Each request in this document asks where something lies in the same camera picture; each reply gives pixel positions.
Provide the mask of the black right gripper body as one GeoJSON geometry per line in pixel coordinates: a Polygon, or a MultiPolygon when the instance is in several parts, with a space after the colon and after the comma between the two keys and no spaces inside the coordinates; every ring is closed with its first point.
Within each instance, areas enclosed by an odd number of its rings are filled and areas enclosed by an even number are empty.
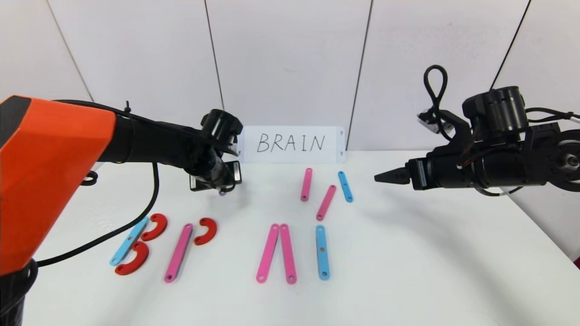
{"type": "Polygon", "coordinates": [[[472,171],[457,168],[458,155],[437,155],[411,159],[405,167],[414,190],[433,188],[475,188],[472,171]]]}

